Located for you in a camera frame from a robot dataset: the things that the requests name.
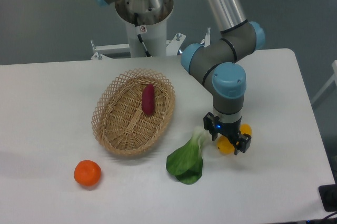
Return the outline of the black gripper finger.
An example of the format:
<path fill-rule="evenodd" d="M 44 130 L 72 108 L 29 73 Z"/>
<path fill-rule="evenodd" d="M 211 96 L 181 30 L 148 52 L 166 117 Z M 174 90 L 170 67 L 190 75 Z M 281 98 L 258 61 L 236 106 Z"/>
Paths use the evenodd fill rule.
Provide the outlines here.
<path fill-rule="evenodd" d="M 251 135 L 247 133 L 239 132 L 234 138 L 232 145 L 234 146 L 234 154 L 237 155 L 239 152 L 245 153 L 251 144 Z"/>
<path fill-rule="evenodd" d="M 212 137 L 212 141 L 217 139 L 218 129 L 217 129 L 217 117 L 215 117 L 211 112 L 207 113 L 203 118 L 203 126 L 206 131 L 208 131 Z"/>

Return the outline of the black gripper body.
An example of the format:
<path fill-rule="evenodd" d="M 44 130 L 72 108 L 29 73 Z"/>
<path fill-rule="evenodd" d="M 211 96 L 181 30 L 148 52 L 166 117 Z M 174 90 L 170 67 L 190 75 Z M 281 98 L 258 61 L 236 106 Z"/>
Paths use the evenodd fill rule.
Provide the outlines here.
<path fill-rule="evenodd" d="M 242 133 L 240 131 L 240 125 L 242 118 L 239 118 L 233 123 L 221 122 L 218 116 L 211 116 L 212 118 L 212 131 L 210 132 L 212 136 L 212 141 L 215 141 L 218 134 L 225 136 L 232 145 L 239 145 L 242 142 Z"/>

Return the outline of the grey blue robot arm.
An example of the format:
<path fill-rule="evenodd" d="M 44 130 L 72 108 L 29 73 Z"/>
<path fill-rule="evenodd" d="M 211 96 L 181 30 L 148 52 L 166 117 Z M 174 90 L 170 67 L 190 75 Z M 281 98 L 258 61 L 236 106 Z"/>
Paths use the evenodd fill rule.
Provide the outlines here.
<path fill-rule="evenodd" d="M 114 4 L 128 31 L 132 57 L 166 56 L 166 30 L 161 24 L 172 13 L 173 0 L 96 0 Z M 246 90 L 245 70 L 239 60 L 260 49 L 264 30 L 244 15 L 239 0 L 207 0 L 221 33 L 214 44 L 191 44 L 181 55 L 181 65 L 213 97 L 213 110 L 203 119 L 213 139 L 227 137 L 235 152 L 246 152 L 250 135 L 241 132 L 240 123 Z"/>

